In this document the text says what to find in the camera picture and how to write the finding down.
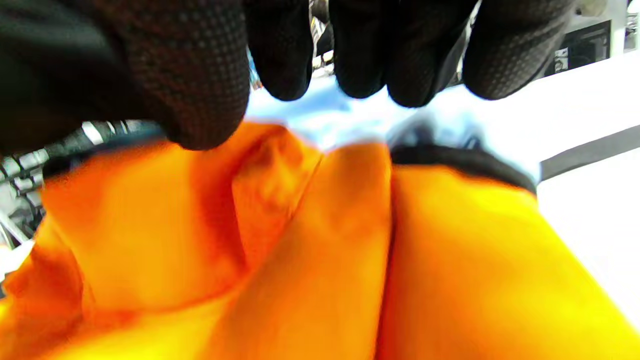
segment orange jacket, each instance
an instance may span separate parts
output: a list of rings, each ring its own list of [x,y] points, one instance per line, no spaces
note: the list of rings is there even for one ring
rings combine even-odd
[[[42,192],[0,359],[640,359],[535,196],[278,126],[97,156]]]

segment black glove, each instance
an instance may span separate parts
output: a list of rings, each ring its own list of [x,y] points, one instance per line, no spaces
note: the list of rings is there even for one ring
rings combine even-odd
[[[0,153],[31,151],[87,120],[152,119],[188,149],[237,128],[249,45],[277,98],[307,90],[307,0],[4,0]]]
[[[476,0],[330,0],[335,71],[367,97],[420,106],[452,78]],[[4,0],[0,152],[37,149],[83,120],[152,119],[188,149],[224,142],[246,108],[248,44],[275,97],[301,97],[308,0]],[[463,79],[505,97],[556,49],[574,0],[484,0]]]
[[[476,0],[331,0],[335,73],[352,97],[388,85],[404,106],[427,104],[451,80]],[[463,80],[501,99],[528,84],[557,49],[574,0],[483,0]]]

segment gray strip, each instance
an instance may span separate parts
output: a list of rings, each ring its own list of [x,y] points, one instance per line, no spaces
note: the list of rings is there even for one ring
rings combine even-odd
[[[640,125],[576,146],[542,161],[542,181],[640,147]]]

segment glove finger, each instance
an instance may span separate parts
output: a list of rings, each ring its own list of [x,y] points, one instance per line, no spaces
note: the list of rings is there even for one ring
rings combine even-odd
[[[124,41],[153,120],[187,149],[237,129],[249,97],[240,0],[94,0]]]
[[[397,0],[330,1],[335,75],[347,95],[362,99],[384,86],[397,6]]]
[[[308,0],[244,0],[243,7],[260,81],[280,100],[299,99],[313,71]]]
[[[457,71],[476,0],[402,0],[386,83],[402,106],[426,105]]]
[[[463,80],[485,99],[507,97],[544,70],[574,13],[574,0],[484,0]]]

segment orange fabric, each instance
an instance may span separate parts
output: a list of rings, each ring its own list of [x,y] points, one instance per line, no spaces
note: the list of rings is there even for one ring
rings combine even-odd
[[[535,199],[243,124],[48,181],[0,359],[637,359]]]
[[[534,197],[447,167],[394,170],[380,359],[640,359],[640,338]]]

